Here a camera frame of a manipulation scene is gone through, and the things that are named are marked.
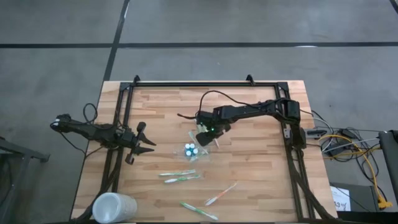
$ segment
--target white cup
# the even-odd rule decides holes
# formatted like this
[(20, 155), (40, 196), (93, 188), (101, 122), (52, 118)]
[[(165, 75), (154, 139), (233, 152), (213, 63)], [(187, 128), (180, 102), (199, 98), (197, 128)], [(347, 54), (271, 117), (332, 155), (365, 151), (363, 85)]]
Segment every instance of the white cup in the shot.
[(95, 200), (93, 205), (93, 216), (99, 223), (129, 220), (136, 212), (136, 199), (118, 193), (104, 193)]

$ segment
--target toothbrush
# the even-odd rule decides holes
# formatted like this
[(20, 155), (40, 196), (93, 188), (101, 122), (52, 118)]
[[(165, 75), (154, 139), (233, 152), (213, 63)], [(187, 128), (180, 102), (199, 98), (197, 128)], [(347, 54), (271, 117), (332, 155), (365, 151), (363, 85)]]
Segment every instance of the toothbrush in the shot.
[(194, 206), (189, 205), (189, 204), (187, 204), (185, 202), (180, 202), (180, 204), (182, 206), (184, 206), (185, 208), (189, 209), (189, 210), (192, 210), (192, 211), (197, 212), (197, 213), (202, 214), (202, 215), (206, 215), (207, 217), (218, 221), (218, 218), (215, 215), (210, 215), (209, 213), (206, 213), (205, 211), (202, 211), (199, 208), (195, 208)]
[(199, 177), (200, 177), (200, 175), (194, 175), (193, 177), (179, 177), (179, 178), (175, 178), (175, 179), (165, 180), (164, 182), (166, 184), (168, 184), (168, 183), (180, 182), (180, 181), (185, 181), (185, 180), (190, 180), (190, 179), (197, 179)]
[(226, 190), (224, 190), (223, 192), (219, 193), (217, 196), (208, 199), (205, 202), (206, 206), (211, 205), (213, 202), (215, 202), (217, 199), (219, 199), (221, 196), (223, 196), (226, 192), (228, 192), (229, 190), (231, 190), (232, 188), (234, 188), (236, 186), (237, 182), (235, 182), (235, 184), (231, 185), (230, 187), (228, 187)]
[(159, 174), (160, 176), (167, 176), (167, 175), (187, 175), (187, 174), (194, 174), (196, 170), (184, 170), (181, 172), (171, 172), (171, 173), (165, 173), (165, 174)]

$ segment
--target white label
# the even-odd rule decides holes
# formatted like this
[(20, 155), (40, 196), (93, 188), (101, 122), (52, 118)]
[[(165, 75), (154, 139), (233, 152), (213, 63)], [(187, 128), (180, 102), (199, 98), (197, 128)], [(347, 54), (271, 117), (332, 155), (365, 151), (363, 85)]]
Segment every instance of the white label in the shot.
[(337, 187), (330, 187), (335, 207), (337, 211), (351, 211), (351, 204), (349, 203), (349, 190)]

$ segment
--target concrete floor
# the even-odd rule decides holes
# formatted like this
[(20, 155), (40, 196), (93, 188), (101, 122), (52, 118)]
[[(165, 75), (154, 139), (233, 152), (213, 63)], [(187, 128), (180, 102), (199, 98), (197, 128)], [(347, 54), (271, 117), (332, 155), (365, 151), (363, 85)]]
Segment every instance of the concrete floor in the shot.
[[(0, 1), (0, 44), (111, 43), (123, 0)], [(121, 42), (398, 41), (388, 0), (130, 2)], [(0, 136), (50, 153), (33, 162), (19, 223), (68, 220), (83, 158), (49, 128), (98, 101), (110, 49), (0, 49)], [(397, 129), (397, 47), (119, 49), (111, 80), (305, 80), (332, 126)], [(363, 133), (373, 138), (377, 133)], [(87, 141), (70, 134), (85, 148)], [(377, 182), (398, 211), (381, 151)], [(326, 161), (331, 182), (370, 185), (354, 162)]]

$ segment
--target wooden tabletop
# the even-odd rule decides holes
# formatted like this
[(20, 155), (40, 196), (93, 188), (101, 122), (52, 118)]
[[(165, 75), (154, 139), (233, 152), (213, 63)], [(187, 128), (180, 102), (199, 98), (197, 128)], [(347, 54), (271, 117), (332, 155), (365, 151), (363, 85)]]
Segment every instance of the wooden tabletop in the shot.
[[(291, 99), (299, 101), (302, 110), (311, 111), (304, 82), (288, 83)], [(104, 82), (97, 123), (112, 123), (119, 84)], [(208, 90), (222, 91), (246, 103), (275, 98), (271, 87), (134, 88), (129, 126), (135, 131), (138, 122), (146, 122), (145, 134), (157, 146), (147, 146), (155, 151), (136, 156), (132, 166), (123, 161), (118, 192), (134, 197), (138, 204), (136, 216), (131, 221), (211, 221), (183, 208), (180, 201), (216, 215), (220, 222), (297, 221), (282, 131), (276, 119), (260, 116), (239, 120), (218, 139), (219, 149), (214, 144), (209, 146), (208, 157), (189, 163), (181, 156), (185, 143), (192, 142), (188, 132), (196, 130), (196, 126), (193, 121), (178, 117), (177, 113), (194, 116), (202, 94)], [(236, 104), (217, 93), (210, 93), (203, 100), (203, 110), (212, 111), (222, 105)], [(301, 113), (301, 117), (303, 128), (313, 128), (309, 114)], [(314, 140), (307, 142), (317, 144)], [(97, 142), (91, 142), (88, 152), (98, 146)], [(123, 160), (127, 152), (129, 150), (124, 151)], [(78, 217), (98, 193), (105, 158), (106, 150), (102, 149), (85, 160), (72, 217)], [(327, 211), (337, 217), (319, 148), (307, 146), (304, 161), (311, 191)], [(186, 169), (196, 169), (202, 178), (165, 184), (164, 180), (172, 177), (159, 177), (164, 172)], [(204, 206), (205, 200), (236, 181), (238, 184), (233, 190), (214, 204)], [(301, 200), (306, 211), (303, 194)]]

